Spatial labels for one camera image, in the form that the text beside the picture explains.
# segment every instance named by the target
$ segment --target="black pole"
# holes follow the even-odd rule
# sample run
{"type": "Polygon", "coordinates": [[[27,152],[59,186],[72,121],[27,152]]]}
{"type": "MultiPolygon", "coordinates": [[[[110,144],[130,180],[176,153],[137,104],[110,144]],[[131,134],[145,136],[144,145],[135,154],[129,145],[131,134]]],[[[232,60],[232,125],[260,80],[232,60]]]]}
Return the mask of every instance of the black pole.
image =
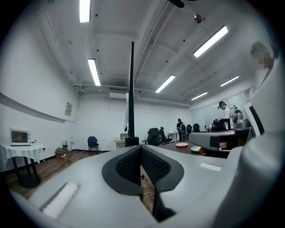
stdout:
{"type": "Polygon", "coordinates": [[[130,51],[129,137],[134,137],[134,42],[132,42],[130,51]]]}
{"type": "Polygon", "coordinates": [[[130,51],[130,76],[129,76],[129,130],[125,138],[125,146],[138,145],[138,137],[134,136],[134,42],[131,43],[130,51]]]}

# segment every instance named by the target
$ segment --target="white ceiling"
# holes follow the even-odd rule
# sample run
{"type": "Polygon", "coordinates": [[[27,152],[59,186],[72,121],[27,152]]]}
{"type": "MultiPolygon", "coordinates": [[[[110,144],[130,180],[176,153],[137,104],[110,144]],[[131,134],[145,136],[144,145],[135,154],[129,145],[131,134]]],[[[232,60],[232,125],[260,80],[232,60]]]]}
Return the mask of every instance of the white ceiling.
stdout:
{"type": "Polygon", "coordinates": [[[196,95],[218,93],[230,77],[252,76],[249,50],[259,30],[250,7],[240,1],[183,2],[184,9],[179,9],[167,0],[92,0],[91,21],[81,24],[79,0],[55,0],[38,11],[38,18],[64,75],[72,85],[84,86],[84,92],[102,93],[92,90],[88,58],[96,60],[101,88],[128,86],[134,41],[139,95],[192,104],[196,95]],[[205,18],[201,24],[194,22],[197,13],[205,18]],[[228,34],[196,58],[193,52],[223,25],[228,34]],[[171,74],[176,78],[155,94],[171,74]]]}

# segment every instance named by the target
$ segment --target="pink plate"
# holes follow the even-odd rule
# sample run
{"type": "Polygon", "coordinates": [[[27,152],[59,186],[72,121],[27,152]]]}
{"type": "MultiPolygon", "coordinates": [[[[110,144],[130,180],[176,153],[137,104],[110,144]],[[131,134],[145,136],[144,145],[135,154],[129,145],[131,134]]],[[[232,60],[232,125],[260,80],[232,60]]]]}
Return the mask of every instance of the pink plate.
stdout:
{"type": "Polygon", "coordinates": [[[187,142],[180,142],[176,144],[177,147],[187,147],[188,143],[187,142]]]}

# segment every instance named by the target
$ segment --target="fluorescent light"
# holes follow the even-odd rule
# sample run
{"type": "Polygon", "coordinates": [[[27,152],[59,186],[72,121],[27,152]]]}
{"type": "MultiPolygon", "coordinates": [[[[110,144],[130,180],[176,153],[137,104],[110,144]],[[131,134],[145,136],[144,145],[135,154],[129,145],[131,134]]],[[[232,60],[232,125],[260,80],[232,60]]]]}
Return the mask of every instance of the fluorescent light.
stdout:
{"type": "Polygon", "coordinates": [[[90,0],[80,0],[79,20],[81,23],[90,21],[90,0]]]}
{"type": "MultiPolygon", "coordinates": [[[[237,99],[237,98],[233,98],[232,100],[234,100],[234,99],[237,99]]],[[[232,101],[232,100],[229,100],[229,102],[232,101]]]]}
{"type": "Polygon", "coordinates": [[[89,64],[90,71],[92,73],[95,85],[100,86],[101,84],[100,84],[99,77],[98,77],[95,59],[88,59],[88,64],[89,64]]]}
{"type": "Polygon", "coordinates": [[[236,76],[236,77],[232,78],[231,80],[229,80],[229,81],[223,83],[221,86],[224,86],[224,85],[226,85],[226,84],[232,82],[233,80],[236,80],[238,77],[239,77],[239,76],[236,76]]]}
{"type": "Polygon", "coordinates": [[[159,89],[156,91],[156,93],[159,93],[165,86],[167,86],[173,79],[175,78],[174,75],[170,75],[170,77],[159,87],[159,89]]]}
{"type": "Polygon", "coordinates": [[[202,46],[200,46],[193,54],[198,58],[227,33],[228,33],[227,27],[223,26],[213,36],[211,36],[202,46]]]}
{"type": "Polygon", "coordinates": [[[195,98],[192,98],[191,100],[193,101],[193,100],[195,100],[195,99],[197,99],[197,98],[199,98],[199,97],[202,97],[202,96],[204,96],[204,95],[206,95],[207,94],[207,92],[205,92],[205,93],[203,93],[203,94],[201,94],[201,95],[199,95],[199,96],[197,96],[197,97],[195,97],[195,98]]]}

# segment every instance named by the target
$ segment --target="white tablecloth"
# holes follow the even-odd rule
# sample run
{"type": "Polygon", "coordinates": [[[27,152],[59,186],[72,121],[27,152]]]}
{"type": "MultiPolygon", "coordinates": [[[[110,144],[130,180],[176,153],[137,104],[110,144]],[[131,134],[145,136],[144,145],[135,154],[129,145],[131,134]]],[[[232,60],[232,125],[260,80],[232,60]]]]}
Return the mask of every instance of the white tablecloth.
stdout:
{"type": "Polygon", "coordinates": [[[27,157],[40,163],[40,152],[43,145],[35,143],[30,146],[13,147],[7,143],[0,143],[0,166],[5,167],[7,160],[12,157],[27,157]]]}

